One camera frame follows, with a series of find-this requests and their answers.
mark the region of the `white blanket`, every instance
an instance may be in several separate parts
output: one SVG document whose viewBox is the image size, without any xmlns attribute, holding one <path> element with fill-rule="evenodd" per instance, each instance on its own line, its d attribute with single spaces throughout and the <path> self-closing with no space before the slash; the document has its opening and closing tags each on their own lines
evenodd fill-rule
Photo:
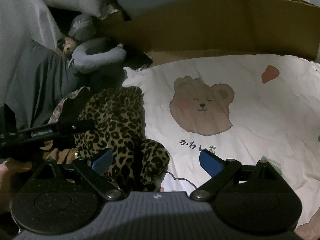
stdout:
<svg viewBox="0 0 320 240">
<path fill-rule="evenodd" d="M 0 0 L 0 103 L 26 42 L 33 39 L 55 50 L 60 38 L 62 34 L 42 0 Z"/>
<path fill-rule="evenodd" d="M 268 65 L 277 69 L 279 76 L 263 83 L 261 76 Z M 246 165 L 255 165 L 264 156 L 281 169 L 302 201 L 298 225 L 309 222 L 320 206 L 319 64 L 269 54 L 195 58 L 140 72 L 125 70 L 128 78 L 123 86 L 138 86 L 144 94 L 146 137 L 162 143 L 171 155 L 170 174 L 161 184 L 164 191 L 185 190 L 190 194 L 193 185 L 199 187 L 210 179 L 199 164 L 201 149 Z M 186 131 L 176 122 L 170 111 L 175 87 L 179 88 L 179 82 L 175 87 L 174 83 L 186 76 L 201 79 L 206 87 L 220 83 L 231 87 L 234 99 L 226 108 L 231 128 L 225 124 L 225 129 L 219 128 L 221 133 L 204 136 Z M 189 91 L 192 102 L 202 97 L 195 93 Z M 210 112 L 212 102 L 207 99 L 197 102 L 206 104 L 198 106 L 198 111 L 208 108 Z"/>
</svg>

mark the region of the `finger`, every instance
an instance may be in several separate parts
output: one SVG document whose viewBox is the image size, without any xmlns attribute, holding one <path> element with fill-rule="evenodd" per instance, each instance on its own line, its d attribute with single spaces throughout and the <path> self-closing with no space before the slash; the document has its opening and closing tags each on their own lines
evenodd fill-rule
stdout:
<svg viewBox="0 0 320 240">
<path fill-rule="evenodd" d="M 10 159 L 4 162 L 4 165 L 6 166 L 9 172 L 13 172 L 13 173 L 22 173 L 22 172 L 30 171 L 32 168 L 31 162 L 23 163 L 13 159 Z"/>
</svg>

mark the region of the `white fabric with bear print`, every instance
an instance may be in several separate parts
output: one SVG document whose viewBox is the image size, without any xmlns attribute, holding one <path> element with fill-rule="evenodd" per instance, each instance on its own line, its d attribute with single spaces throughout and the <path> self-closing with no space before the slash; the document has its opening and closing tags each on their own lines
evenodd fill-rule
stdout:
<svg viewBox="0 0 320 240">
<path fill-rule="evenodd" d="M 303 204 L 298 225 L 318 210 L 319 64 L 268 54 L 125 70 L 123 86 L 138 86 L 144 94 L 146 137 L 162 143 L 171 155 L 161 183 L 164 191 L 190 194 L 209 180 L 199 163 L 201 149 L 207 148 L 246 165 L 265 156 L 281 168 Z"/>
</svg>

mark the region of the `leopard print garment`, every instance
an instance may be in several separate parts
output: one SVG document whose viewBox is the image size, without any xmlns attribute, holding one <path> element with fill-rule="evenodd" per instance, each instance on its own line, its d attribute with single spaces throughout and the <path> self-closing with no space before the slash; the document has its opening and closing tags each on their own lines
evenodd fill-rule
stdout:
<svg viewBox="0 0 320 240">
<path fill-rule="evenodd" d="M 160 143 L 142 138 L 140 88 L 103 90 L 89 100 L 78 119 L 94 119 L 96 127 L 75 136 L 81 157 L 111 148 L 113 163 L 105 173 L 108 181 L 124 192 L 156 191 L 153 177 L 165 171 L 170 158 Z"/>
</svg>

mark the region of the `person's arm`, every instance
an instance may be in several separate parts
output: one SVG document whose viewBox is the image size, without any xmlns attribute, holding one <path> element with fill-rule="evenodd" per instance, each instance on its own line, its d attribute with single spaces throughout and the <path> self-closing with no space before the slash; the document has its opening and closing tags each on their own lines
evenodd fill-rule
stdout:
<svg viewBox="0 0 320 240">
<path fill-rule="evenodd" d="M 10 200 L 13 197 L 10 191 L 11 177 L 29 171 L 31 167 L 31 162 L 22 163 L 12 159 L 0 164 L 0 214 L 10 211 Z"/>
</svg>

